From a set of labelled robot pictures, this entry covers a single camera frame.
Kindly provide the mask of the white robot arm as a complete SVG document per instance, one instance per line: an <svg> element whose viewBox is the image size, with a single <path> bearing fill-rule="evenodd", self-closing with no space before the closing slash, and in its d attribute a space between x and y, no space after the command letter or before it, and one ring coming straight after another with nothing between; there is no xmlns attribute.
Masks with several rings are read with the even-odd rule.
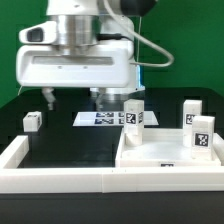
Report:
<svg viewBox="0 0 224 224"><path fill-rule="evenodd" d="M105 99L142 91L134 59L132 16L146 15L157 0L48 0L44 23L23 29L16 79L40 87L49 105L57 87L88 88L101 110Z"/></svg>

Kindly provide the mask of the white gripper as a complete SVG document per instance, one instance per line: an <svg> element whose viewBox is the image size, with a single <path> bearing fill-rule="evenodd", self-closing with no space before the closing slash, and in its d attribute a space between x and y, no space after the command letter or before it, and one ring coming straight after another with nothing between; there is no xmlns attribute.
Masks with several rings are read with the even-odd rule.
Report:
<svg viewBox="0 0 224 224"><path fill-rule="evenodd" d="M102 110L106 88L133 88L136 68L130 41L102 41L86 55L64 56L52 45L25 45L16 58L16 78L22 86L45 87L48 109L56 98L51 87L99 88L96 110Z"/></svg>

